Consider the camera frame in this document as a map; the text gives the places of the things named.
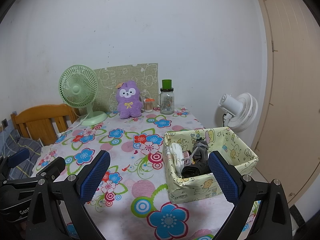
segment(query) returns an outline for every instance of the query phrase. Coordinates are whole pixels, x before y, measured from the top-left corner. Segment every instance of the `black cloth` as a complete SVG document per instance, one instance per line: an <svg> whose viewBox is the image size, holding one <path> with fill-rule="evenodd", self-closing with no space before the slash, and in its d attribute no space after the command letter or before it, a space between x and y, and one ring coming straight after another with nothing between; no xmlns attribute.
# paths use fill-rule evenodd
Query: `black cloth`
<svg viewBox="0 0 320 240"><path fill-rule="evenodd" d="M189 166L185 166L182 169L181 175L182 178L190 178L190 177L196 177L204 174L211 173L211 170L208 165L208 160L205 162L198 162L195 164L191 164Z"/></svg>

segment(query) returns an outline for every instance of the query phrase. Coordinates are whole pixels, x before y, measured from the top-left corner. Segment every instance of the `yellow cartoon box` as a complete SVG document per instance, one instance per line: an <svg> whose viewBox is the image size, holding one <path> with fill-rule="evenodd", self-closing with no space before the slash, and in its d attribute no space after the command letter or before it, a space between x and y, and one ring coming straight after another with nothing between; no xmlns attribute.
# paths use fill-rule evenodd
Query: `yellow cartoon box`
<svg viewBox="0 0 320 240"><path fill-rule="evenodd" d="M257 155L228 127L168 132L164 135L162 155L169 198L173 204L204 199L222 193L212 173L186 179L177 177L169 150L170 144L179 143L183 151L192 152L193 143L198 137L205 138L207 141L208 153L219 151L241 175L250 175L257 164Z"/></svg>

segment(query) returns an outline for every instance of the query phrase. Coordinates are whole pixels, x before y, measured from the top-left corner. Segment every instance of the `wooden chair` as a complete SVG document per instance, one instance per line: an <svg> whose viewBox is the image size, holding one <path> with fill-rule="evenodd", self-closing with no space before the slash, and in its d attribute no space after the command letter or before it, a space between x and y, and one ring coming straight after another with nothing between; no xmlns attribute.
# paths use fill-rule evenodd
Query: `wooden chair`
<svg viewBox="0 0 320 240"><path fill-rule="evenodd" d="M79 115L78 109L74 109L74 111ZM11 119L14 128L19 131L21 136L25 138L30 138L31 136L33 140L40 138L44 145L50 145L57 140L51 118L54 119L61 133L68 129L65 116L70 117L71 123L78 118L70 106L61 104L31 107L18 115L11 114Z"/></svg>

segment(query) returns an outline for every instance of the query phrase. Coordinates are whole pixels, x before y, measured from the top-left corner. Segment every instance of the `table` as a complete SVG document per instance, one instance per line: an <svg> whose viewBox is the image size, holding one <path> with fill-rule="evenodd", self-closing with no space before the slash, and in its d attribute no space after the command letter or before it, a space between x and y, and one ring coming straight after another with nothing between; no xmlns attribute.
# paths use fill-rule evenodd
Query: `table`
<svg viewBox="0 0 320 240"><path fill-rule="evenodd" d="M57 181L64 180L77 174L100 150L106 150L111 156L110 167L92 201L85 204L106 239L212 239L233 204L223 194L171 204L161 156L166 132L204 126L183 106L171 115L161 115L159 108L139 118L120 119L118 112L107 114L108 118L94 127L77 126L76 121L55 144L44 147L34 174L61 156L66 169ZM255 204L239 239L245 238L257 209ZM61 211L69 232L76 236L63 204Z"/></svg>

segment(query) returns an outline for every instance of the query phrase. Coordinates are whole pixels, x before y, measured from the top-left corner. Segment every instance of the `metal screw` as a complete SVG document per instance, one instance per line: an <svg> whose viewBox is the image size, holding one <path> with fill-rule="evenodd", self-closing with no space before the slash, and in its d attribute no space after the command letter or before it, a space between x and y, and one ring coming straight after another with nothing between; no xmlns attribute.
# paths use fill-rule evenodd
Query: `metal screw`
<svg viewBox="0 0 320 240"><path fill-rule="evenodd" d="M250 181L251 177L249 175L243 175L242 177L245 181Z"/></svg>
<svg viewBox="0 0 320 240"><path fill-rule="evenodd" d="M45 183L45 179L40 179L39 181L38 181L38 184L39 185L42 185L42 184L44 184Z"/></svg>
<svg viewBox="0 0 320 240"><path fill-rule="evenodd" d="M279 179L274 179L273 183L276 184L277 186L279 186L281 184L281 182L279 181Z"/></svg>
<svg viewBox="0 0 320 240"><path fill-rule="evenodd" d="M68 176L69 181L74 181L75 179L76 179L76 176L74 174L71 174L70 176Z"/></svg>

